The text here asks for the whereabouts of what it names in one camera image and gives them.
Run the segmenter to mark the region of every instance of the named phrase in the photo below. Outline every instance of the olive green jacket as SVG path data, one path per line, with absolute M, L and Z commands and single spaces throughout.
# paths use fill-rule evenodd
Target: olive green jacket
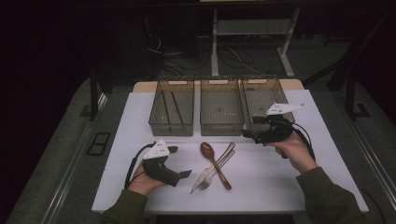
M 318 167 L 297 176 L 305 196 L 305 209 L 314 223 L 367 223 L 355 196 L 335 185 Z M 143 222 L 143 211 L 148 198 L 124 189 L 116 203 L 107 209 L 101 223 L 135 224 Z

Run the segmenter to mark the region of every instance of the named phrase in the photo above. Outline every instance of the brown spoon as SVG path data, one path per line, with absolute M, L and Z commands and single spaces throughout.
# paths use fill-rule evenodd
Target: brown spoon
M 224 187 L 226 189 L 231 189 L 230 183 L 225 178 L 224 174 L 222 173 L 222 171 L 220 170 L 220 168 L 218 167 L 218 165 L 215 162 L 215 151 L 213 150 L 212 146 L 210 146 L 207 142 L 201 143 L 201 153 L 205 158 L 207 158 L 208 160 L 210 160 L 213 163 L 213 165 L 216 168 L 216 171 L 218 172 L 218 174 L 220 176 L 221 182 L 223 183 Z

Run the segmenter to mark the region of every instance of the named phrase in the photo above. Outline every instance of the sleeve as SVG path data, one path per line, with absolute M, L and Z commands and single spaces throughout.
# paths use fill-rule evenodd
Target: sleeve
M 353 193 L 335 185 L 321 167 L 297 176 L 314 223 L 367 223 Z
M 147 201 L 146 196 L 123 189 L 116 203 L 102 214 L 100 223 L 142 223 Z

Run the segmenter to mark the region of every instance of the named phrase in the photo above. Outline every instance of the white triangular marker plate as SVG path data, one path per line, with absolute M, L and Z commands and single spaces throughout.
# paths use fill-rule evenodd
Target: white triangular marker plate
M 148 153 L 143 157 L 144 160 L 149 160 L 149 159 L 154 159 L 154 158 L 159 158 L 159 157 L 164 157 L 168 156 L 170 154 L 168 146 L 166 145 L 165 141 L 163 139 L 160 139 L 154 147 L 152 147 Z
M 286 114 L 293 110 L 304 108 L 305 105 L 287 105 L 287 104 L 273 104 L 268 110 L 267 115 Z

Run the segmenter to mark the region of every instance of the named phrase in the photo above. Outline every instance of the white tabletop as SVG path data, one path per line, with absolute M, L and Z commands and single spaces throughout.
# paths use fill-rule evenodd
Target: white tabletop
M 312 140 L 318 164 L 332 181 L 355 194 L 361 211 L 368 207 L 342 160 L 309 91 L 285 91 L 289 104 L 305 104 L 305 109 L 293 112 L 296 123 L 302 125 Z M 143 146 L 161 137 L 153 136 L 149 113 L 154 92 L 130 93 L 120 127 L 107 160 L 99 189 L 92 206 L 103 212 L 120 196 L 132 158 Z M 150 214 L 292 214 L 304 211 L 304 195 L 295 179 L 298 172 L 289 160 L 283 160 L 272 147 L 254 144 L 238 137 L 202 137 L 200 134 L 200 96 L 195 94 L 195 114 L 192 137 L 164 137 L 168 146 L 178 146 L 165 165 L 175 171 L 192 170 L 190 177 L 177 186 L 165 186 L 149 195 L 146 213 Z M 221 169 L 232 185 L 226 190 L 218 176 L 203 191 L 190 194 L 191 187 L 210 161 L 199 146 L 208 142 L 218 158 L 230 142 L 235 142 L 235 154 Z

